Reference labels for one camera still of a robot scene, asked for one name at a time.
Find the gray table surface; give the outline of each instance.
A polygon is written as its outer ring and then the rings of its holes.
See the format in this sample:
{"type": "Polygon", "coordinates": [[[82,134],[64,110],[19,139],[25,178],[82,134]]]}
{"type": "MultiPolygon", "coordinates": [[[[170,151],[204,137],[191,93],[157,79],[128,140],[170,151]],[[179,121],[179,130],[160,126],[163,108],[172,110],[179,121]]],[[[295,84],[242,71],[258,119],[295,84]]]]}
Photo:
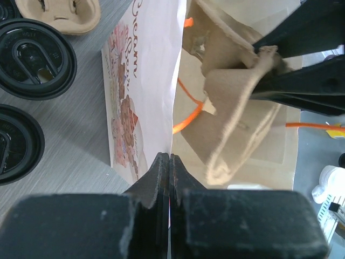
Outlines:
{"type": "MultiPolygon", "coordinates": [[[[301,121],[318,124],[345,123],[345,117],[327,117],[312,112],[302,112],[301,121]]],[[[338,160],[345,153],[345,140],[332,139],[326,131],[300,128],[298,131],[298,158],[294,179],[294,190],[309,199],[315,212],[321,205],[312,198],[312,190],[319,184],[320,173],[327,165],[339,166],[338,160]]]]}
{"type": "Polygon", "coordinates": [[[27,111],[41,125],[46,148],[27,177],[0,186],[0,222],[22,196],[37,193],[122,193],[129,185],[110,168],[101,48],[131,0],[101,0],[102,19],[86,36],[68,36],[78,60],[72,87],[49,101],[0,90],[0,103],[27,111]]]}

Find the orange cord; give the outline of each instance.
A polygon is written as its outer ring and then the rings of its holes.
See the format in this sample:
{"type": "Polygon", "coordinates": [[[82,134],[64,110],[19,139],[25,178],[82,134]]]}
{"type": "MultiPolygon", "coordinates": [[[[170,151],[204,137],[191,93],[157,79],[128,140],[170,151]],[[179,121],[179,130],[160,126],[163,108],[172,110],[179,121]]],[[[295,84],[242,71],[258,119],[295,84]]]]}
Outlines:
{"type": "Polygon", "coordinates": [[[332,131],[345,131],[345,128],[324,124],[314,124],[314,123],[303,123],[303,122],[288,122],[285,124],[287,128],[291,127],[308,127],[308,128],[318,128],[320,130],[332,130],[332,131]]]}
{"type": "MultiPolygon", "coordinates": [[[[193,18],[189,18],[186,19],[184,21],[184,27],[192,27],[194,25],[194,20],[193,18]]],[[[181,123],[175,125],[172,128],[172,133],[178,133],[181,130],[183,130],[184,128],[186,128],[202,111],[204,103],[202,101],[199,101],[197,99],[195,99],[187,90],[187,88],[185,88],[185,86],[183,85],[183,83],[181,82],[181,80],[178,78],[177,79],[178,84],[180,85],[180,87],[182,88],[182,90],[186,93],[186,95],[193,101],[195,102],[198,106],[196,107],[196,109],[181,123]]]]}
{"type": "Polygon", "coordinates": [[[192,27],[194,25],[194,20],[193,18],[188,18],[186,20],[184,20],[184,28],[186,27],[192,27]]]}

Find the printed illustration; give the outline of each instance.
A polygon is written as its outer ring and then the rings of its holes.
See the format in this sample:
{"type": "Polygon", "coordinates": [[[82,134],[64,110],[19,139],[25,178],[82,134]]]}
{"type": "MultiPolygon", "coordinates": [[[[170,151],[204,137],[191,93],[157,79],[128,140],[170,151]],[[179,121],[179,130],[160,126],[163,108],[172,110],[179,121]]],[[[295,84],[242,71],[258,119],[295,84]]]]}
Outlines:
{"type": "Polygon", "coordinates": [[[126,74],[125,46],[128,25],[120,22],[108,40],[111,75],[112,136],[114,140],[114,164],[128,168],[133,180],[147,171],[143,152],[143,135],[135,104],[130,97],[130,79],[126,74]]]}

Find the yellow object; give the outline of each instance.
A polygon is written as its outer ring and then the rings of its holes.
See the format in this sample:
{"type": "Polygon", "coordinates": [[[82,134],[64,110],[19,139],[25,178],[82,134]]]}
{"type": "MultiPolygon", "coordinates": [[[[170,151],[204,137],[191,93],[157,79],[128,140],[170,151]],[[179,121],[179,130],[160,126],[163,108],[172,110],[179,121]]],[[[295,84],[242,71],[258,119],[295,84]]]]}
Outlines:
{"type": "MultiPolygon", "coordinates": [[[[340,123],[335,124],[336,127],[341,127],[340,123]]],[[[328,135],[332,139],[345,139],[345,132],[344,131],[336,131],[336,130],[327,130],[328,135]]]]}

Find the coffee cup lid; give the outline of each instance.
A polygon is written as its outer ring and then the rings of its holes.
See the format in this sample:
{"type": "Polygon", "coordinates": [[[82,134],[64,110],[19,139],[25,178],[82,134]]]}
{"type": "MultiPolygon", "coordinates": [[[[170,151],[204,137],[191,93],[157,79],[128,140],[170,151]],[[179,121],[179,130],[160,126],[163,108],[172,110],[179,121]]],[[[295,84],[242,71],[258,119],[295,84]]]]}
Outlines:
{"type": "Polygon", "coordinates": [[[65,37],[30,19],[0,23],[0,57],[0,87],[24,99],[60,96],[77,73],[77,58],[65,37]]]}
{"type": "Polygon", "coordinates": [[[0,2],[0,21],[21,18],[15,0],[1,0],[0,2]]]}
{"type": "Polygon", "coordinates": [[[43,131],[32,116],[0,105],[0,185],[28,175],[41,160],[44,146],[43,131]]]}

